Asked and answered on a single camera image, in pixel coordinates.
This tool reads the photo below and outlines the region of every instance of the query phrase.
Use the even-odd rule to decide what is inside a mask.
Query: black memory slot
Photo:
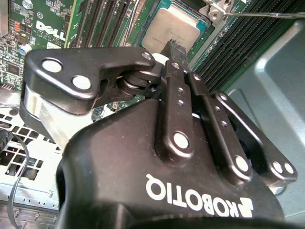
[[[284,12],[294,12],[297,7],[299,7],[302,3],[301,2],[295,2],[290,8],[285,10]],[[269,28],[269,26],[266,26],[264,29],[264,32],[262,33],[260,39],[256,39],[253,41],[249,47],[245,47],[245,50],[241,51],[241,55],[238,56],[238,58],[235,60],[236,64],[232,64],[230,68],[227,69],[227,71],[222,72],[220,77],[217,77],[217,82],[210,85],[209,88],[211,91],[216,90],[219,87],[222,87],[228,77],[230,75],[233,75],[237,72],[238,66],[243,66],[244,64],[247,64],[247,62],[256,56],[257,50],[262,47],[265,42],[270,38],[271,33],[275,33],[278,29],[280,29],[285,23],[285,20],[283,19],[271,19],[273,21],[273,26]]]
[[[83,2],[86,1],[86,9],[85,11],[82,11],[81,13],[81,21],[80,21],[80,26],[79,26],[79,29],[77,31],[77,34],[76,34],[76,38],[75,40],[73,41],[73,43],[75,44],[75,46],[71,46],[71,47],[76,47],[76,48],[79,48],[81,46],[81,40],[82,40],[82,32],[85,28],[85,23],[86,23],[86,20],[87,20],[87,17],[88,17],[88,14],[89,14],[89,11],[90,11],[90,8],[91,8],[91,1],[89,0],[84,0]]]
[[[273,4],[272,11],[276,12],[294,12],[302,3],[297,1],[278,1]],[[230,47],[234,52],[228,59],[223,57],[223,66],[218,67],[215,72],[208,76],[207,87],[210,91],[223,86],[226,81],[235,74],[240,67],[246,64],[252,57],[255,57],[257,51],[265,42],[284,24],[285,20],[274,18],[263,18],[258,24],[250,27],[250,33],[240,41],[236,47]]]
[[[264,4],[265,0],[255,1],[251,3],[248,7],[250,12],[255,12]],[[228,31],[225,37],[219,41],[217,46],[214,48],[212,53],[209,55],[209,58],[206,58],[200,65],[199,65],[199,75],[209,76],[208,71],[213,68],[216,63],[215,61],[218,60],[219,56],[226,56],[229,50],[225,48],[230,45],[232,41],[238,36],[239,34],[244,32],[245,25],[251,20],[249,17],[241,17],[237,18],[237,21],[233,24],[233,27]]]
[[[270,9],[274,11],[280,11],[283,12],[287,8],[287,2],[282,1],[280,2],[280,6],[275,9]],[[233,57],[230,59],[226,59],[223,61],[223,63],[226,63],[226,66],[224,68],[218,68],[213,74],[212,77],[210,77],[211,80],[207,80],[206,84],[207,86],[213,87],[217,82],[220,81],[221,77],[215,77],[218,75],[223,75],[224,71],[228,71],[230,68],[238,66],[237,61],[242,55],[248,54],[247,50],[253,45],[253,40],[261,40],[261,36],[266,34],[266,29],[271,27],[271,29],[267,32],[267,34],[272,34],[272,30],[274,30],[273,23],[276,21],[274,18],[258,18],[256,20],[259,20],[255,23],[255,26],[248,26],[248,31],[246,31],[245,35],[242,37],[242,40],[240,40],[236,47],[234,47],[233,50]],[[231,66],[228,65],[228,61],[230,60],[233,63]]]
[[[95,20],[94,20],[94,25],[93,25],[93,30],[92,30],[92,33],[90,34],[90,38],[89,38],[89,41],[88,41],[88,47],[95,47],[95,44],[92,43],[92,40],[94,38],[94,35],[95,35],[95,32],[98,28],[98,25],[100,23],[100,19],[102,17],[102,14],[103,14],[103,5],[107,2],[107,0],[103,0],[103,1],[100,1],[97,5],[97,15],[95,17]]]
[[[114,0],[109,0],[107,2],[107,5],[106,5],[106,9],[105,9],[105,12],[103,14],[103,18],[102,18],[102,27],[101,27],[101,30],[100,30],[100,33],[99,33],[99,36],[98,36],[98,40],[96,42],[96,46],[95,47],[100,47],[102,45],[102,40],[105,36],[105,33],[106,33],[106,28],[107,28],[107,25],[110,21],[110,14],[112,12],[112,8],[115,7],[115,3],[116,1]]]
[[[154,1],[153,6],[152,6],[152,8],[151,8],[151,11],[149,12],[148,17],[147,17],[147,19],[145,20],[145,23],[144,23],[144,25],[143,25],[141,31],[139,32],[139,34],[138,34],[138,36],[137,36],[137,39],[135,40],[135,42],[134,42],[134,44],[133,44],[134,46],[139,45],[141,39],[142,39],[143,36],[145,35],[147,28],[149,27],[149,25],[151,24],[151,22],[152,22],[152,20],[153,20],[153,15],[154,15],[154,13],[155,13],[156,10],[157,10],[157,7],[159,6],[160,1],[161,1],[161,0],[155,0],[155,1]]]
[[[265,0],[253,1],[245,11],[292,12],[297,7],[296,2],[274,0],[266,4]],[[237,18],[233,27],[196,70],[207,83],[208,89],[216,90],[224,85],[230,76],[243,66],[245,60],[264,44],[263,41],[280,28],[283,23],[281,21],[273,18]]]
[[[95,0],[93,3],[93,7],[91,10],[92,13],[90,14],[90,19],[89,19],[89,28],[86,31],[83,42],[81,44],[82,47],[87,48],[90,45],[90,39],[94,33],[94,25],[98,20],[99,9],[102,7],[102,2],[103,0]]]
[[[269,11],[273,9],[273,5],[264,5],[264,7],[261,9],[262,11]],[[232,58],[232,55],[234,55],[235,52],[238,52],[238,46],[242,44],[245,39],[251,35],[253,32],[253,28],[256,28],[256,31],[259,30],[260,23],[264,20],[264,18],[248,18],[247,23],[242,27],[242,29],[239,29],[239,33],[235,35],[234,38],[227,41],[227,44],[225,47],[223,47],[223,53],[222,56],[225,57],[225,60],[222,58],[216,58],[213,65],[209,65],[209,69],[206,68],[204,70],[204,75],[206,75],[208,78],[205,78],[205,83],[209,83],[211,79],[213,79],[213,76],[216,71],[219,69],[222,69],[222,66],[226,64],[227,61],[229,61]]]
[[[111,10],[111,13],[110,13],[110,15],[108,16],[108,18],[107,18],[107,20],[106,20],[106,28],[105,28],[105,33],[104,33],[104,36],[103,36],[103,38],[102,38],[102,42],[101,42],[101,45],[100,45],[100,47],[108,47],[108,42],[107,42],[107,40],[106,39],[109,39],[109,35],[111,35],[112,34],[112,30],[111,31],[109,31],[109,28],[111,27],[111,23],[112,23],[112,20],[114,19],[114,20],[117,20],[118,19],[118,14],[116,14],[116,15],[114,15],[114,12],[116,11],[116,6],[119,4],[119,9],[120,9],[120,7],[121,7],[121,0],[116,0],[116,2],[113,2],[113,7],[112,7],[112,10]]]
[[[118,20],[117,20],[117,22],[115,24],[115,27],[114,27],[113,31],[112,31],[111,38],[108,40],[109,42],[107,43],[107,45],[105,45],[105,47],[113,46],[113,43],[114,43],[114,41],[116,39],[116,36],[118,35],[119,28],[120,28],[120,26],[121,26],[121,24],[123,22],[123,19],[126,16],[126,12],[128,10],[128,6],[129,6],[130,2],[131,2],[131,0],[127,0],[127,1],[124,2],[123,8],[122,8],[122,10],[120,12],[120,16],[118,17]]]

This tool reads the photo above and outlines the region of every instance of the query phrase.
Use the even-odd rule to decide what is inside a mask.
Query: white label
[[[36,28],[40,31],[45,31],[47,34],[53,35],[54,37],[56,37],[62,41],[66,40],[64,38],[64,32],[61,32],[60,35],[58,35],[57,29],[53,29],[51,26],[45,25],[41,21],[36,21]]]
[[[241,204],[236,204],[235,202],[224,200],[220,197],[212,198],[212,196],[208,194],[200,195],[193,189],[187,190],[184,194],[181,186],[176,185],[177,196],[173,199],[172,189],[174,189],[174,186],[171,183],[166,183],[165,186],[161,180],[154,178],[150,174],[147,174],[146,177],[148,178],[148,181],[146,182],[146,192],[150,198],[154,200],[160,201],[166,197],[168,204],[173,204],[182,208],[189,207],[194,211],[204,210],[210,215],[217,215],[220,217],[252,217],[253,204],[252,200],[249,198],[240,198]],[[152,185],[154,184],[159,186],[161,190],[160,193],[154,193],[152,191]],[[191,196],[193,196],[192,199],[197,199],[195,203],[191,201]]]
[[[61,47],[51,42],[47,43],[47,49],[60,49]]]

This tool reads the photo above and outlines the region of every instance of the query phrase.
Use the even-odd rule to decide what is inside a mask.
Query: black plastic part
[[[145,221],[130,229],[301,229],[301,227],[265,219],[201,218],[161,219]]]
[[[164,65],[156,62],[156,65],[149,72],[129,71],[123,74],[124,80],[119,81],[119,88],[127,94],[143,95],[147,98],[159,98],[161,89],[161,75]]]
[[[46,136],[47,138],[52,139],[49,132],[46,130],[46,128],[43,126],[41,121],[37,119],[35,116],[33,116],[31,113],[28,112],[28,110],[25,108],[23,101],[20,101],[20,111],[19,111],[20,117],[22,117],[22,120],[24,123],[39,132],[40,134]]]
[[[11,131],[1,129],[0,126],[0,152],[6,147],[7,143],[13,138]]]
[[[32,91],[61,109],[84,114],[94,106],[132,99],[121,93],[116,79],[126,71],[151,70],[155,60],[148,53],[146,59],[144,52],[141,47],[34,50],[25,59],[24,81]],[[59,63],[62,70],[45,70],[44,60]],[[91,87],[83,90],[73,85],[75,76],[87,77]]]
[[[193,110],[202,117],[209,142],[219,171],[228,182],[240,185],[253,176],[251,164],[241,147],[234,129],[220,102],[210,97],[203,80],[188,73],[186,80],[192,88]],[[244,161],[245,168],[238,166],[237,157]]]
[[[227,115],[236,128],[236,135],[249,149],[249,158],[255,171],[269,187],[283,187],[296,181],[297,171],[292,163],[276,148],[249,117],[223,92],[213,96],[221,102]],[[277,171],[274,163],[279,163],[282,173]],[[285,165],[289,164],[293,173]]]
[[[186,50],[177,41],[168,41],[161,51],[161,54],[168,57],[170,60],[179,63],[186,72],[190,70]]]
[[[255,172],[250,182],[238,188],[219,175],[214,150],[198,118],[192,118],[196,136],[194,155],[182,166],[164,163],[154,150],[159,105],[158,100],[141,101],[82,129],[68,142],[56,177],[62,203],[58,228],[102,228],[107,223],[112,224],[107,220],[113,218],[105,215],[118,203],[128,210],[128,213],[122,210],[125,212],[122,217],[134,224],[152,218],[213,217],[221,212],[234,216],[228,205],[226,208],[217,205],[220,198],[226,203],[236,203],[238,217],[244,215],[239,206],[241,198],[250,198],[253,208],[248,208],[251,213],[248,216],[284,219],[277,198]],[[158,196],[161,193],[158,186],[149,185],[151,177],[160,180],[165,187],[170,184],[171,191],[166,188],[164,196],[152,199],[148,188]],[[187,204],[188,190],[199,195],[198,200],[189,199],[194,206],[199,204],[196,210],[189,202]],[[217,211],[200,204],[204,194],[216,203]]]
[[[165,163],[181,165],[194,154],[192,101],[183,68],[176,65],[177,69],[173,64],[177,63],[168,60],[165,64],[155,149]],[[187,144],[181,145],[179,138],[175,141],[175,135],[184,137]]]

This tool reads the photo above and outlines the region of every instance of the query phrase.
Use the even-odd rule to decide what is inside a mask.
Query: screw hole
[[[195,80],[200,80],[200,77],[197,74],[194,74],[194,78],[195,78]]]
[[[227,126],[228,126],[228,124],[227,124],[225,121],[221,121],[221,125],[222,125],[223,127],[227,127]]]
[[[224,4],[225,4],[226,6],[231,5],[231,0],[225,0],[225,1],[224,1]]]
[[[91,88],[90,80],[82,75],[76,75],[72,79],[72,83],[74,84],[74,86],[82,90],[88,90],[89,88]]]
[[[225,96],[224,94],[220,94],[220,97],[221,97],[223,100],[227,100],[227,96]]]
[[[176,69],[180,69],[179,64],[177,64],[176,62],[173,62],[172,66],[174,66]]]
[[[158,86],[156,84],[152,84],[149,86],[149,90],[151,90],[151,92],[155,92],[157,91]]]
[[[151,56],[150,56],[150,54],[149,54],[148,52],[143,52],[143,53],[142,53],[142,56],[143,56],[145,59],[147,59],[147,60],[151,60],[151,59],[152,59]]]
[[[183,102],[182,100],[178,100],[178,104],[179,104],[180,106],[183,106],[183,105],[184,105],[184,102]]]
[[[60,61],[56,59],[45,59],[42,61],[42,67],[51,73],[59,73],[62,70]]]
[[[217,13],[214,13],[212,18],[213,18],[213,20],[216,20],[217,19]]]

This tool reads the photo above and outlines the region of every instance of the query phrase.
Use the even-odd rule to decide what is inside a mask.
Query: electronic component
[[[29,44],[25,44],[23,46],[21,46],[19,49],[18,49],[18,52],[22,55],[22,56],[25,56],[29,51],[32,50],[32,47],[29,45]]]
[[[32,34],[32,27],[30,25],[26,25],[25,32],[28,34]]]
[[[20,24],[20,31],[25,32],[26,31],[26,24],[25,23],[21,23]]]
[[[67,33],[68,28],[69,28],[69,23],[68,22],[64,23],[63,30],[65,31],[65,33]]]
[[[31,0],[23,0],[22,1],[22,5],[24,8],[26,8],[27,10],[31,10],[33,9],[33,3]]]
[[[17,34],[16,38],[17,38],[18,43],[20,43],[20,44],[25,44],[25,43],[28,42],[27,35],[25,35],[24,33],[23,34]]]
[[[13,65],[11,63],[8,64],[8,72],[9,73],[18,75],[19,74],[19,70],[20,70],[20,68],[18,66],[15,66],[15,65]]]
[[[66,14],[66,15],[65,15],[65,21],[66,21],[66,22],[69,22],[69,21],[70,21],[70,15],[69,15],[69,14]]]
[[[15,30],[15,32],[19,32],[19,30],[20,30],[20,22],[15,21],[15,23],[14,23],[14,30]]]
[[[160,53],[166,43],[174,39],[188,52],[200,35],[194,19],[176,6],[161,8],[156,13],[142,40],[142,46],[151,53]]]

